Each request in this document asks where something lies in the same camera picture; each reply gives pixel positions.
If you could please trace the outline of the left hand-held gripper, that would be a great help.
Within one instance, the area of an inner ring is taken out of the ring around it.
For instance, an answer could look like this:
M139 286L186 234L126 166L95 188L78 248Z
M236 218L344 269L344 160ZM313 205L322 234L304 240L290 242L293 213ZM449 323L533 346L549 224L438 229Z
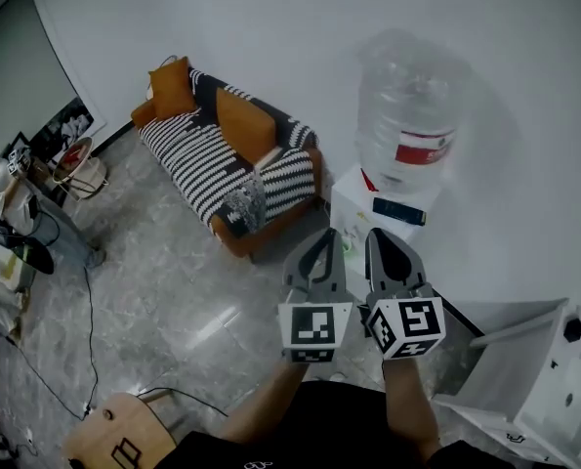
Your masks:
M286 257L282 279L288 288L277 306L282 356L294 363L332 362L353 309L339 232L325 228L301 241Z

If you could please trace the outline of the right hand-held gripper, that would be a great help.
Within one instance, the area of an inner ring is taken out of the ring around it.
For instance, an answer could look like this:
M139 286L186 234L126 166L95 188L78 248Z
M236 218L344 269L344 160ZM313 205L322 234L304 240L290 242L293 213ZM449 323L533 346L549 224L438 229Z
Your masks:
M442 299L426 281L420 256L388 230L373 228L365 240L365 278L369 316L364 327L384 361L417 358L446 336Z

